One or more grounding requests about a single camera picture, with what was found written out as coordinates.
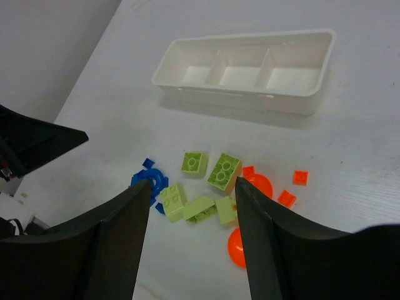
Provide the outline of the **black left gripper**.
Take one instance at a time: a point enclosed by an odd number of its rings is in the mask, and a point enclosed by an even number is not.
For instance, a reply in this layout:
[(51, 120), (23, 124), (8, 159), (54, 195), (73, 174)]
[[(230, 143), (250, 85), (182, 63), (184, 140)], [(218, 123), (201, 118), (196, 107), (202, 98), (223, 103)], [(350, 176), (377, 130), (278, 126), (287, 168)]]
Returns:
[(1, 106), (1, 178), (22, 178), (88, 140), (84, 131)]

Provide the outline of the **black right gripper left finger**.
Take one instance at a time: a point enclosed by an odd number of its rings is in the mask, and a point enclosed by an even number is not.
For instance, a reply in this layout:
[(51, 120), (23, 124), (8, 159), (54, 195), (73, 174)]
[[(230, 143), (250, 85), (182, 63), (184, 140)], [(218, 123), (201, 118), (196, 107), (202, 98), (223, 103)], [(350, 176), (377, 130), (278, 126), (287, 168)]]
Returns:
[(41, 234), (1, 240), (1, 299), (132, 299), (151, 184)]

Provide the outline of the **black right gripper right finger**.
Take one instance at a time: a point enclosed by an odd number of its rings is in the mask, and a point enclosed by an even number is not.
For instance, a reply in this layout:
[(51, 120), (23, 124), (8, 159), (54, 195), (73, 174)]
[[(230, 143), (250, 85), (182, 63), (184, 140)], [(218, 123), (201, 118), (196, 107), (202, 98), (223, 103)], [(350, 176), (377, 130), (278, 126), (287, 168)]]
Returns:
[(399, 226), (349, 233), (306, 219), (236, 180), (253, 299), (398, 299)]

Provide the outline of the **green sloped lego piece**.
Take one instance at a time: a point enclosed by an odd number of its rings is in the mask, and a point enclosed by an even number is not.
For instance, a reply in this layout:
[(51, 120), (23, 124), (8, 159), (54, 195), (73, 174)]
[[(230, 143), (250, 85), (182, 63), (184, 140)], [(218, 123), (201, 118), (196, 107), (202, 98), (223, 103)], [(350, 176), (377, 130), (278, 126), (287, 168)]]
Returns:
[(233, 226), (237, 224), (238, 212), (235, 199), (230, 196), (225, 196), (216, 200), (215, 204), (221, 225)]

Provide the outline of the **green studded lego brick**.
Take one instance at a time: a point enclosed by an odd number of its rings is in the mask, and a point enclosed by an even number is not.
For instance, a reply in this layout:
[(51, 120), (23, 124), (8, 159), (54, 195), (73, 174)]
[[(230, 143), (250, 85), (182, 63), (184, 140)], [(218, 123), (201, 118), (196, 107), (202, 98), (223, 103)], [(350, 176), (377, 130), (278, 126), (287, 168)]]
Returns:
[(161, 193), (164, 213), (168, 220), (175, 223), (183, 218), (183, 209), (187, 197), (181, 184), (173, 184), (164, 188)]

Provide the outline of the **blue curved lego piece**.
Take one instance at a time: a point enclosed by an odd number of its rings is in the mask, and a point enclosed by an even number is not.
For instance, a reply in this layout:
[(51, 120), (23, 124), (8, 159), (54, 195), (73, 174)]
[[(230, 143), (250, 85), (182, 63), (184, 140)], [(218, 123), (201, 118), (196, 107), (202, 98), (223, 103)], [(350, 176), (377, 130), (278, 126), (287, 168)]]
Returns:
[(165, 215), (164, 207), (161, 201), (156, 202), (156, 198), (160, 195), (161, 191), (169, 186), (169, 178), (166, 177), (162, 171), (154, 167), (155, 162), (146, 158), (142, 164), (143, 168), (139, 172), (133, 174), (130, 186), (135, 185), (139, 181), (146, 179), (151, 183), (151, 200), (150, 206), (156, 205), (156, 210)]

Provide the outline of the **green curved lego brick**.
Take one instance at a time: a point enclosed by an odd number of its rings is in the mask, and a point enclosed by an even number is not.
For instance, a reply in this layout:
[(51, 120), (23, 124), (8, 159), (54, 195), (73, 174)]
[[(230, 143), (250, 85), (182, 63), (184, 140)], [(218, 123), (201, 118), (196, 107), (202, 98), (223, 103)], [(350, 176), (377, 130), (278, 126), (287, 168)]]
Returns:
[(197, 224), (217, 213), (216, 203), (210, 197), (200, 196), (187, 202), (182, 213), (185, 221)]

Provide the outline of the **large green rectangular lego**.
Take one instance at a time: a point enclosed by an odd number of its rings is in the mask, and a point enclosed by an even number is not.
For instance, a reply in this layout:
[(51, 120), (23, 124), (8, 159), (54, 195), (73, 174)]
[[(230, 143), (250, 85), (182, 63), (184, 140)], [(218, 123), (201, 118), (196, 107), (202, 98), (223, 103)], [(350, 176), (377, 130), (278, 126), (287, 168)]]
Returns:
[(232, 155), (222, 153), (211, 171), (207, 181), (214, 188), (231, 194), (236, 178), (241, 174), (242, 161)]

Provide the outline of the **small green square lego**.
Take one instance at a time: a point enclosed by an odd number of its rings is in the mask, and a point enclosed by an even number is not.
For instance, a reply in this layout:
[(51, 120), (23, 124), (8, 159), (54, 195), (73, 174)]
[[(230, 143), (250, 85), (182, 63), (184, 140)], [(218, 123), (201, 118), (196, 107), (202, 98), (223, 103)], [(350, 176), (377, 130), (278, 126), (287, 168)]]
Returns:
[(206, 175), (208, 156), (205, 152), (186, 152), (181, 171), (192, 177), (203, 178)]

